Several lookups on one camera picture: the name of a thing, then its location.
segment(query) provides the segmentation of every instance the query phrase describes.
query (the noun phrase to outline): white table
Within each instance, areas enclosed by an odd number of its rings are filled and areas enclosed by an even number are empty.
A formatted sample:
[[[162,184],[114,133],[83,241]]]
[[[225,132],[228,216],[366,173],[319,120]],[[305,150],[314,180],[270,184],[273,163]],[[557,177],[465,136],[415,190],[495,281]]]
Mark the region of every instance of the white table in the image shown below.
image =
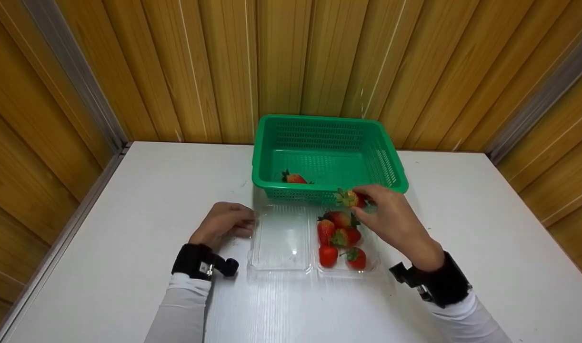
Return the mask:
[[[252,146],[132,145],[4,341],[142,342],[172,262],[213,202],[252,202]],[[483,154],[400,152],[413,208],[514,342],[582,342],[582,273]],[[440,342],[415,291],[381,278],[254,282],[249,241],[217,279],[206,342]],[[379,242],[386,266],[402,260]]]

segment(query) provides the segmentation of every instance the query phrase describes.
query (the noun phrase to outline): forearm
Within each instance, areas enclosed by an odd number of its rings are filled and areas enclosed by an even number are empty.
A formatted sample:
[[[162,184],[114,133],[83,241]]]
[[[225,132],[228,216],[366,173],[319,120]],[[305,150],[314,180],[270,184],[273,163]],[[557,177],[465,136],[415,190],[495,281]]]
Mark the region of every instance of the forearm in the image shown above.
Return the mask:
[[[175,273],[145,343],[199,343],[211,282]]]
[[[465,300],[440,308],[426,302],[441,332],[453,343],[511,343],[473,291]]]

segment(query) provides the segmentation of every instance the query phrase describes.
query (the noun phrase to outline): metal frame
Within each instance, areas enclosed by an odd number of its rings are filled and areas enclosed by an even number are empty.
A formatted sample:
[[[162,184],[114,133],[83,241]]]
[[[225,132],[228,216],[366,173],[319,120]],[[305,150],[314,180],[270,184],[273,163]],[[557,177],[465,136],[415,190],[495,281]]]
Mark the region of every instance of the metal frame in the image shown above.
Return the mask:
[[[1,322],[0,342],[3,342],[8,338],[9,334],[12,334],[15,331],[19,321],[24,317],[32,302],[34,302],[35,298],[41,291],[41,288],[43,288],[43,285],[47,282],[52,271],[54,271],[58,261],[60,261],[64,252],[67,250],[73,237],[75,237],[75,234],[79,231],[92,207],[97,202],[97,199],[99,199],[102,190],[109,183],[109,180],[115,173],[115,170],[117,170],[117,167],[119,167],[121,160],[124,158],[130,145],[131,143],[128,143],[123,150],[119,151],[111,158],[107,167],[102,170],[102,174],[90,188],[90,191],[84,200],[82,200],[75,213],[71,216],[71,219],[69,219],[65,225],[64,230],[62,230],[60,236],[58,236],[50,248],[47,256],[45,256],[43,261],[41,261],[37,271],[32,275],[30,281],[26,284],[25,289],[15,301],[5,319]]]
[[[486,150],[492,163],[498,164],[581,76],[582,39]]]
[[[111,151],[121,150],[128,142],[128,138],[102,93],[99,81],[90,69],[56,1],[22,1],[77,93],[84,100],[91,117],[106,137]]]

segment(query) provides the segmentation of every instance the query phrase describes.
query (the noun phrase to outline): wrist strap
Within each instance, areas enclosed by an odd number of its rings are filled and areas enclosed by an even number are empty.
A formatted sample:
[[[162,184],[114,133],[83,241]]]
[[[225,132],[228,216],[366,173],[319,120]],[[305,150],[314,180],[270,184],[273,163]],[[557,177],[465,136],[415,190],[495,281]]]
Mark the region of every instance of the wrist strap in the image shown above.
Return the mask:
[[[418,287],[422,299],[433,302],[441,308],[463,301],[472,288],[461,269],[448,252],[441,268],[433,272],[420,271],[416,267],[406,269],[399,263],[390,269],[396,280]]]
[[[193,279],[210,281],[213,272],[212,249],[204,244],[184,244],[175,260],[171,274],[183,273]]]
[[[214,269],[223,276],[232,277],[238,271],[238,261],[233,258],[224,260],[207,245],[187,243],[179,251],[171,273],[183,273],[193,279],[210,281]]]

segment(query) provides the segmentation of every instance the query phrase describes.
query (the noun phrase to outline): plastic basket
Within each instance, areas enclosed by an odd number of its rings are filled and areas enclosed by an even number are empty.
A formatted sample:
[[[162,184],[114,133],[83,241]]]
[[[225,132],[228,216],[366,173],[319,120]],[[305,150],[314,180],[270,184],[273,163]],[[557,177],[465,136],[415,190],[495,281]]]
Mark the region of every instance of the plastic basket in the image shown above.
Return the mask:
[[[381,184],[407,191],[399,156],[380,122],[362,119],[265,115],[259,120],[252,181],[270,199],[335,205],[338,188]],[[313,184],[282,182],[282,171]]]

